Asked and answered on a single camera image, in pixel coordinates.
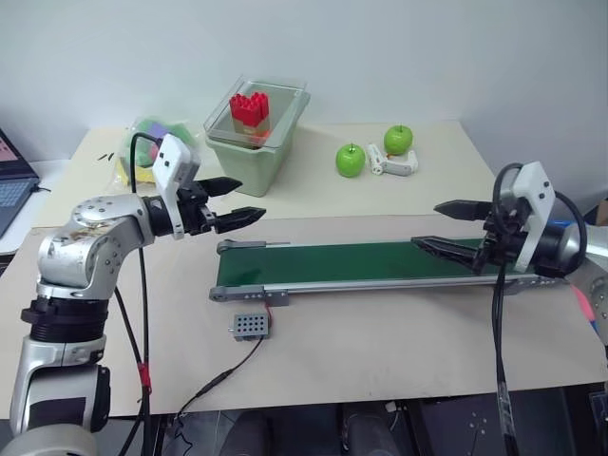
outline robotic arm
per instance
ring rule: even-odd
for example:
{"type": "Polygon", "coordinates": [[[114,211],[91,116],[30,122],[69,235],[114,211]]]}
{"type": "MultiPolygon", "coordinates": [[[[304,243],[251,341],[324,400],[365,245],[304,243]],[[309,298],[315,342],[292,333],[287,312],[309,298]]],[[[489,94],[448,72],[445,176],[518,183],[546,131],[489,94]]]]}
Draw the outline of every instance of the robotic arm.
{"type": "Polygon", "coordinates": [[[484,220],[485,237],[477,249],[441,237],[413,238],[420,248],[476,274],[487,263],[507,263],[519,272],[567,279],[587,297],[608,347],[608,227],[586,226],[574,203],[553,190],[539,162],[508,165],[491,202],[456,199],[435,210],[453,219],[484,220]],[[576,224],[548,223],[555,200],[566,204],[576,224]]]}
{"type": "Polygon", "coordinates": [[[172,234],[224,233],[260,219],[265,210],[218,216],[206,203],[240,186],[230,178],[193,181],[200,162],[166,135],[154,163],[159,197],[136,194],[87,199],[69,222],[42,242],[37,297],[22,311],[24,338],[12,401],[12,454],[95,454],[90,432],[106,423],[109,369],[104,355],[108,300],[125,257],[172,234]]]}

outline transparent plastic container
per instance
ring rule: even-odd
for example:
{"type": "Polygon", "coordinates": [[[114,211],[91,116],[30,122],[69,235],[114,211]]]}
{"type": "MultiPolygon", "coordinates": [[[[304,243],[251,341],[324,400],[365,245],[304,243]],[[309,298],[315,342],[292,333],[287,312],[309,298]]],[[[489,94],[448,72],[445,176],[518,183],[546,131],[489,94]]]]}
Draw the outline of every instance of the transparent plastic container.
{"type": "Polygon", "coordinates": [[[263,197],[292,147],[295,125],[310,100],[299,81],[241,77],[204,124],[206,143],[214,149],[227,176],[243,184],[240,193],[263,197]],[[266,136],[244,134],[235,129],[230,99],[239,93],[269,97],[269,130],[266,136]]]}

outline white wall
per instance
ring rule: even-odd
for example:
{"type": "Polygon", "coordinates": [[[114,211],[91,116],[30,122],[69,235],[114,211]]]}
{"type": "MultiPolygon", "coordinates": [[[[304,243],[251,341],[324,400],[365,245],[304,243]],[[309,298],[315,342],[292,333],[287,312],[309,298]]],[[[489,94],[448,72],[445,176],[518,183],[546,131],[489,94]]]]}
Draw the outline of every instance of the white wall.
{"type": "Polygon", "coordinates": [[[31,160],[94,125],[203,120],[241,72],[305,79],[309,123],[461,119],[494,171],[608,187],[605,0],[0,0],[0,125],[31,160]]]}

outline green apple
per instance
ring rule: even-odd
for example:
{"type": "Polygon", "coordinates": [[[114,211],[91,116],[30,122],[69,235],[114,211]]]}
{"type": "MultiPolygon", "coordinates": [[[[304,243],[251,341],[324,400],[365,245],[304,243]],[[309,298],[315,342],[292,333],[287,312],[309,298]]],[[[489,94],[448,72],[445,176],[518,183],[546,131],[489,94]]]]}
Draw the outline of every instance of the green apple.
{"type": "Polygon", "coordinates": [[[384,150],[388,155],[403,155],[408,152],[414,135],[404,125],[394,125],[384,135],[384,150]]]}
{"type": "Polygon", "coordinates": [[[335,155],[338,172],[345,178],[358,176],[365,167],[365,151],[357,144],[346,144],[335,155]]]}

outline red cable tie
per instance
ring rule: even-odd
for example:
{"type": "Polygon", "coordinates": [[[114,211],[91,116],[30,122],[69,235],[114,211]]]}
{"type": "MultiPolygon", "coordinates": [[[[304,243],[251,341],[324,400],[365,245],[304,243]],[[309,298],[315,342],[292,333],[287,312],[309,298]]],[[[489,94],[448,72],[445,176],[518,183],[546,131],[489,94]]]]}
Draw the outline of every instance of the red cable tie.
{"type": "Polygon", "coordinates": [[[140,381],[142,386],[148,388],[152,393],[152,381],[150,380],[150,367],[146,363],[138,363],[137,370],[140,373],[140,381]]]}

